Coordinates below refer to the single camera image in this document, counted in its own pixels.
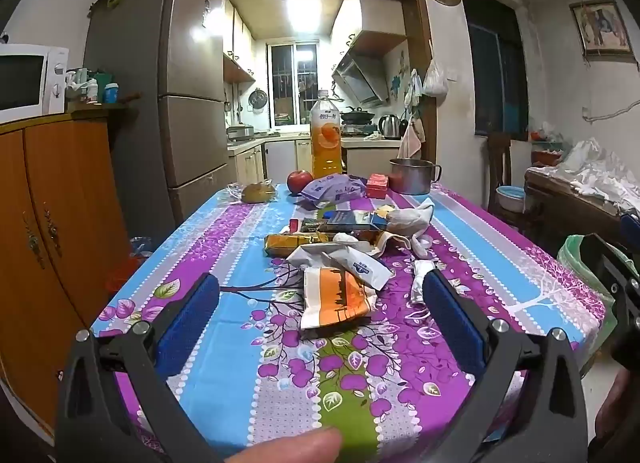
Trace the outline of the operator hand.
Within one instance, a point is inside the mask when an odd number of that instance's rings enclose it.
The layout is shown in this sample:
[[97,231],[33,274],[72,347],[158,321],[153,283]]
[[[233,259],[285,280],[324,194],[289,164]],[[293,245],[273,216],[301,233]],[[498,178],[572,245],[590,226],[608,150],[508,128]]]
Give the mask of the operator hand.
[[258,443],[228,457],[228,463],[333,463],[340,455],[343,436],[334,427]]

